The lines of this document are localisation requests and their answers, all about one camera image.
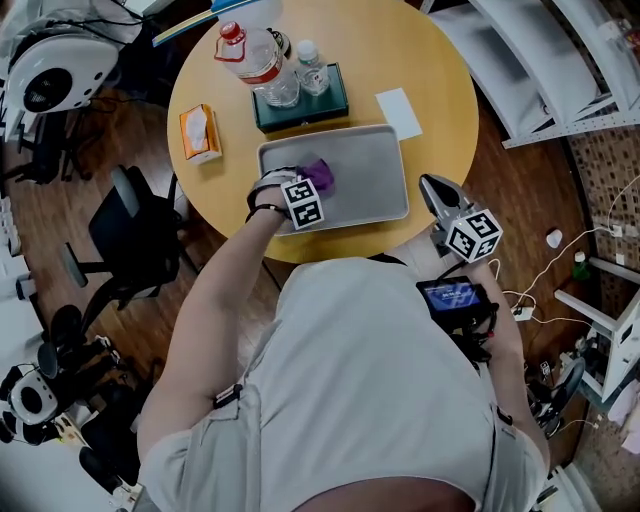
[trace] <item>small screen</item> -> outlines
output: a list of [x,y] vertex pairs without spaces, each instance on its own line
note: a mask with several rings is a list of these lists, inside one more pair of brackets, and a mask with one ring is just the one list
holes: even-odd
[[424,290],[427,300],[436,311],[451,311],[480,304],[470,283],[443,283]]

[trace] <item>plastic water bottle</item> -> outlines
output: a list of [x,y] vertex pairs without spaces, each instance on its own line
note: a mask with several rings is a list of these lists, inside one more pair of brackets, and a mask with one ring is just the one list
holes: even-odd
[[296,75],[300,85],[312,96],[320,96],[329,88],[329,70],[313,41],[307,39],[298,43],[298,60]]
[[300,83],[273,36],[260,28],[243,29],[235,21],[220,29],[215,59],[273,107],[295,107]]

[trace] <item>red bottle cap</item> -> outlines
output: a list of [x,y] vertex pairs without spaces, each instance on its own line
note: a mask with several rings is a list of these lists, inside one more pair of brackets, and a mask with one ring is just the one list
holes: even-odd
[[236,39],[240,34],[240,25],[238,25],[235,21],[230,21],[226,25],[220,29],[220,35],[223,39],[227,41],[231,41],[232,39]]

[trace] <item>white shelf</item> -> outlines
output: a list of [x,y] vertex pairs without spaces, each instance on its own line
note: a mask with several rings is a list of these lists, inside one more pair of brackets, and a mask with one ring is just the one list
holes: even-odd
[[602,71],[620,110],[629,110],[640,96],[640,65],[622,40],[607,41],[599,27],[611,16],[599,0],[554,0]]
[[460,52],[511,138],[531,133],[550,119],[536,84],[475,7],[465,4],[429,17]]
[[598,87],[582,56],[540,0],[470,1],[529,73],[555,121],[576,120],[598,95]]

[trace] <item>round wooden table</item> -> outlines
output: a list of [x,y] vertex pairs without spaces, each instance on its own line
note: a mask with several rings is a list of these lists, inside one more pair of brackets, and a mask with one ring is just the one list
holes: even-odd
[[[268,141],[313,131],[385,123],[375,95],[402,87],[423,135],[400,143],[410,213],[398,221],[276,237],[267,256],[292,263],[368,257],[424,230],[433,216],[418,187],[433,173],[462,183],[475,153],[478,107],[467,67],[427,16],[397,0],[283,0],[274,28],[295,44],[311,39],[327,62],[339,62],[349,97],[348,120],[264,135],[256,128],[249,89],[214,61],[219,26],[193,49],[176,82],[167,134],[180,185],[202,217],[224,236],[248,213],[246,196],[258,178],[257,149]],[[200,103],[216,113],[223,157],[202,166],[185,160],[179,115]]]

